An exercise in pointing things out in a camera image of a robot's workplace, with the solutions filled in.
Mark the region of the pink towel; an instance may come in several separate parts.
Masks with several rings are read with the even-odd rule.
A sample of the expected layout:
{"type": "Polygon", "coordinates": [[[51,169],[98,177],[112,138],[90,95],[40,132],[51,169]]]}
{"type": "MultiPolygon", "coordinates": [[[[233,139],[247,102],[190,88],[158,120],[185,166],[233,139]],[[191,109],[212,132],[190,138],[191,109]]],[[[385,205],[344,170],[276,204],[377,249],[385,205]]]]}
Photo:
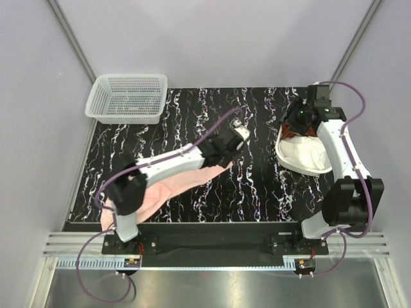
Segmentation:
{"type": "Polygon", "coordinates": [[[144,223],[151,218],[166,201],[172,199],[192,188],[205,185],[218,175],[233,166],[230,162],[227,167],[213,166],[194,171],[186,171],[166,178],[147,188],[143,204],[137,210],[136,223],[144,223]]]}

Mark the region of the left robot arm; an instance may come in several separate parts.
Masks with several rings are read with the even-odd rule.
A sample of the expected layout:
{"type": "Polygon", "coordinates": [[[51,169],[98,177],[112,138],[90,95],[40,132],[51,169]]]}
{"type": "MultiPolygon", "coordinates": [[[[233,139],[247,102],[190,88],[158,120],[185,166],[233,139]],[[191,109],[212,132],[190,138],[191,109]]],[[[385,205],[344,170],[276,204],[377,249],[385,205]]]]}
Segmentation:
{"type": "Polygon", "coordinates": [[[139,245],[138,224],[167,200],[228,170],[249,137],[249,130],[238,124],[181,149],[128,165],[100,189],[106,197],[102,229],[115,229],[116,246],[125,254],[134,253],[139,245]]]}

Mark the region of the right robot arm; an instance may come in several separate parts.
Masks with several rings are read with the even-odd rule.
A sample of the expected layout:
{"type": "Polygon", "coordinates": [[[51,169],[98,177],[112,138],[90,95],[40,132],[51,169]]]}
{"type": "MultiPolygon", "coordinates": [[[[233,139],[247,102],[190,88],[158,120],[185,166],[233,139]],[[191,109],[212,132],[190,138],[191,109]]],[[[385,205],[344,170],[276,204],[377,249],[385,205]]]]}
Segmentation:
{"type": "Polygon", "coordinates": [[[309,85],[307,98],[293,101],[282,118],[296,137],[307,137],[311,132],[317,136],[335,181],[322,200],[321,211],[301,221],[301,233],[292,237],[293,250],[302,255],[313,249],[314,239],[333,233],[366,236],[384,191],[382,179],[373,178],[362,164],[349,134],[349,124],[362,113],[348,119],[340,107],[334,107],[331,84],[320,81],[309,85]]]}

